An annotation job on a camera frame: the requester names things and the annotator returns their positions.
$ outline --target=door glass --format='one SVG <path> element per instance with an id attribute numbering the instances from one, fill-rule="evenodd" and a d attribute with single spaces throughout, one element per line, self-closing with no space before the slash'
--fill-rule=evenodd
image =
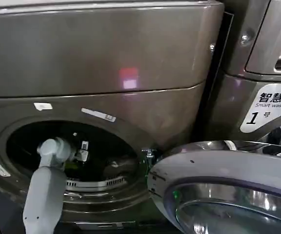
<path id="1" fill-rule="evenodd" d="M 176 218 L 192 234 L 279 234 L 281 221 L 242 207 L 219 203 L 186 204 Z"/>
<path id="2" fill-rule="evenodd" d="M 186 234 L 281 233 L 281 197 L 222 184 L 173 190 L 175 216 Z"/>

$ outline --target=green light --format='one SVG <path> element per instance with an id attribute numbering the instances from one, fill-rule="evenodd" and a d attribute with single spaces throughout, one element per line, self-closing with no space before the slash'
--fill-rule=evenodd
<path id="1" fill-rule="evenodd" d="M 180 196 L 179 191 L 173 191 L 173 196 L 174 196 L 174 199 L 177 200 Z"/>

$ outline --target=dark gray appliance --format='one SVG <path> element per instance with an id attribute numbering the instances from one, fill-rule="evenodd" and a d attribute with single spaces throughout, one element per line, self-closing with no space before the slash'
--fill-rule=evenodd
<path id="1" fill-rule="evenodd" d="M 0 1 L 0 191 L 22 204 L 37 146 L 61 136 L 90 158 L 66 166 L 62 221 L 164 221 L 146 175 L 153 150 L 189 141 L 223 9 L 214 0 Z"/>
<path id="2" fill-rule="evenodd" d="M 202 139 L 281 144 L 281 0 L 224 0 L 234 15 Z"/>

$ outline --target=washing machine drum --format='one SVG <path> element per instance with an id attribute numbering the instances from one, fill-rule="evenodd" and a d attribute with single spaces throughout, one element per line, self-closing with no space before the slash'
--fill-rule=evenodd
<path id="1" fill-rule="evenodd" d="M 30 177 L 38 168 L 37 148 L 47 139 L 67 140 L 86 161 L 65 164 L 64 208 L 100 213 L 148 199 L 148 165 L 143 147 L 151 138 L 122 119 L 105 121 L 78 108 L 53 104 L 39 111 L 31 103 L 0 108 L 0 190 L 24 203 Z"/>
<path id="2" fill-rule="evenodd" d="M 243 141 L 182 146 L 151 169 L 148 190 L 186 234 L 281 233 L 281 146 Z"/>

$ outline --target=metal panel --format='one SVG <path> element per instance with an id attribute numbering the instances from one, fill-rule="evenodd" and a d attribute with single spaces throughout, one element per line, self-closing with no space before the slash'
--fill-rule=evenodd
<path id="1" fill-rule="evenodd" d="M 222 3 L 117 4 L 0 14 L 0 97 L 186 88 L 206 79 Z"/>
<path id="2" fill-rule="evenodd" d="M 258 36 L 270 0 L 222 0 L 234 14 L 222 67 L 226 73 L 247 77 L 245 65 Z"/>
<path id="3" fill-rule="evenodd" d="M 248 72 L 258 74 L 281 74 L 281 68 L 275 67 L 279 60 L 281 60 L 281 0 L 273 0 L 267 10 L 246 69 Z"/>
<path id="4" fill-rule="evenodd" d="M 204 124 L 203 139 L 258 140 L 281 126 L 281 117 L 265 124 L 251 133 L 243 133 L 240 126 L 261 87 L 273 82 L 251 81 L 221 75 L 221 82 L 211 96 L 207 121 Z"/>

